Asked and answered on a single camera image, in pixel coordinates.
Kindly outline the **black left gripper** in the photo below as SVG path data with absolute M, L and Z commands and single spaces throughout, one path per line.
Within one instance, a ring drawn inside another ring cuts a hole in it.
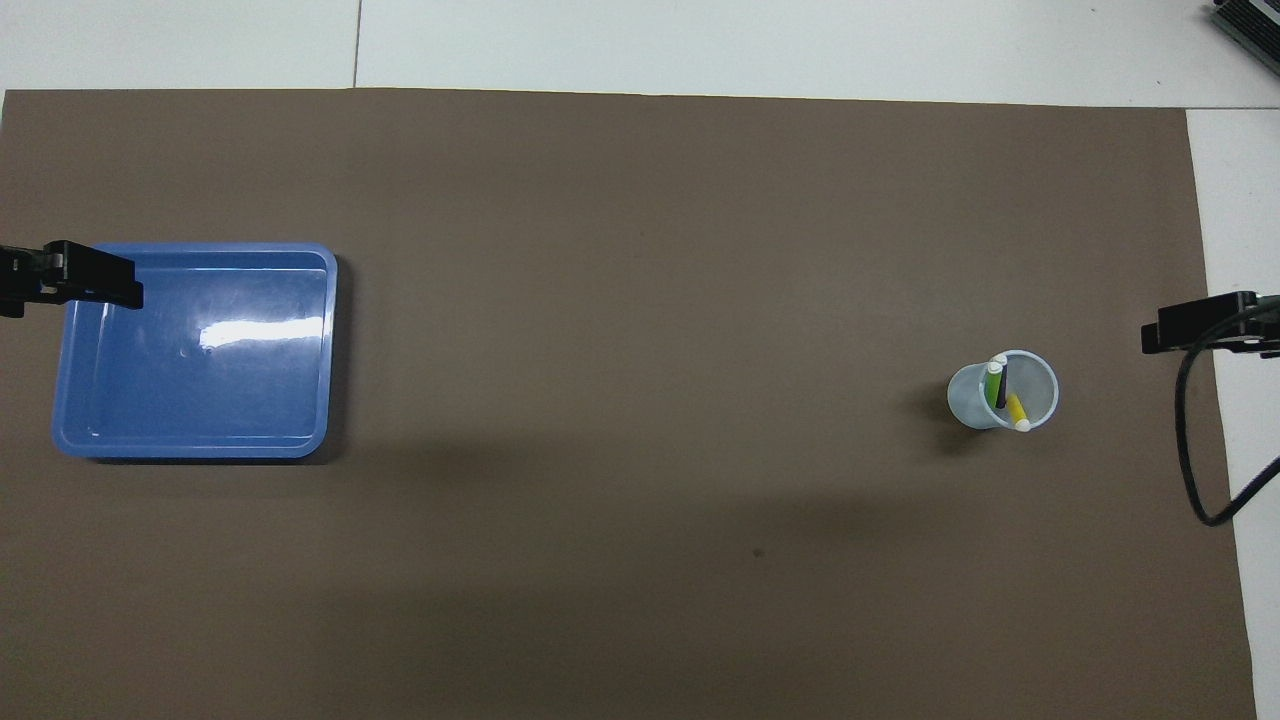
M 45 252 L 0 246 L 0 316 L 22 319 L 28 304 L 42 302 L 44 269 L 45 293 L 56 304 L 145 306 L 145 287 L 137 279 L 133 260 L 60 240 L 46 243 Z

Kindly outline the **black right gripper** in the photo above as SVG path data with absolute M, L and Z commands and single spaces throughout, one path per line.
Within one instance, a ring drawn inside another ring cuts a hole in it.
M 1155 322 L 1140 328 L 1140 351 L 1166 354 L 1187 350 L 1212 327 L 1256 304 L 1254 291 L 1234 291 L 1160 307 Z M 1280 357 L 1280 296 L 1261 300 L 1258 310 L 1256 323 L 1262 336 L 1260 357 Z

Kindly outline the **blue plastic tray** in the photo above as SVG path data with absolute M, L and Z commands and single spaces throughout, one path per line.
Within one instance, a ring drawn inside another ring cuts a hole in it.
M 326 438 L 339 295 L 310 242 L 105 243 L 143 306 L 65 307 L 52 405 L 73 457 L 294 460 Z

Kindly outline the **translucent plastic cup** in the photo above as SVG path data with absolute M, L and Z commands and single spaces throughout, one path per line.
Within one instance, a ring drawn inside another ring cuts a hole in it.
M 1061 396 L 1059 378 L 1042 356 L 1020 348 L 1005 350 L 983 363 L 957 370 L 947 387 L 951 414 L 963 425 L 974 430 L 997 428 L 1014 430 L 1005 407 L 991 410 L 983 397 L 986 364 L 996 357 L 1007 360 L 1007 393 L 1016 393 L 1020 397 L 1030 418 L 1029 432 L 1041 428 L 1057 411 Z

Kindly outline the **grey ribbed device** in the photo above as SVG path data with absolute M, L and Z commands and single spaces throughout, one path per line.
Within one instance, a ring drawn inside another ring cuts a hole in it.
M 1280 64 L 1280 0 L 1212 0 L 1211 19 L 1243 47 Z

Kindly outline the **brown table mat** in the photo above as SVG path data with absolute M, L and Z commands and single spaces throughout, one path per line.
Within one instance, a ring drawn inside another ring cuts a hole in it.
M 311 241 L 305 462 L 91 462 L 0 320 L 0 720 L 1254 720 L 1172 109 L 20 91 L 0 242 Z M 974 430 L 964 366 L 1056 414 Z

